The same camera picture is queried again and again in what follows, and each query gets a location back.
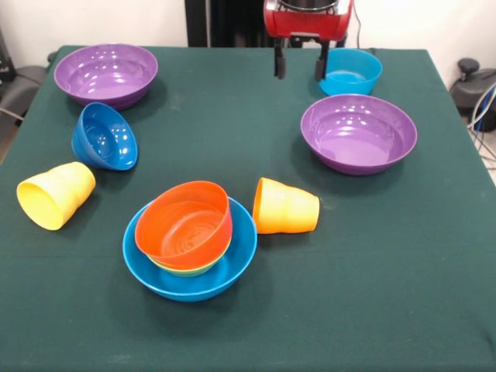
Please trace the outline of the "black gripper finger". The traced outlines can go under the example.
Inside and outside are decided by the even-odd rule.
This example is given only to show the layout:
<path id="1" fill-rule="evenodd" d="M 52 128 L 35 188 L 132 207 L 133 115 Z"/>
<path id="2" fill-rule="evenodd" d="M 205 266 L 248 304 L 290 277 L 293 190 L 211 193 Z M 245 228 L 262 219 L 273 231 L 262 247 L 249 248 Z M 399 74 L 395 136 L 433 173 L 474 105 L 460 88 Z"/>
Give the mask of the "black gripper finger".
<path id="1" fill-rule="evenodd" d="M 286 73 L 286 62 L 284 57 L 284 38 L 274 39 L 274 76 L 284 79 Z"/>
<path id="2" fill-rule="evenodd" d="M 322 79 L 326 78 L 326 68 L 329 54 L 329 41 L 320 40 L 319 43 L 321 45 L 321 51 L 315 65 L 316 81 L 321 81 Z"/>

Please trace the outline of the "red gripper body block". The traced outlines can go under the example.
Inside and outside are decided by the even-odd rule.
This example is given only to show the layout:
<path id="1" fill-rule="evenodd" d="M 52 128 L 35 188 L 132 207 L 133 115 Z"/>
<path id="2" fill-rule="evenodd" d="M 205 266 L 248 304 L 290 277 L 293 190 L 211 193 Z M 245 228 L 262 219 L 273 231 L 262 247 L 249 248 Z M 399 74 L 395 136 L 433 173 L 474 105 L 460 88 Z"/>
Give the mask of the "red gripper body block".
<path id="1" fill-rule="evenodd" d="M 346 36 L 353 13 L 352 1 L 310 1 L 310 8 L 293 1 L 265 1 L 263 19 L 273 38 L 307 38 L 340 41 Z"/>

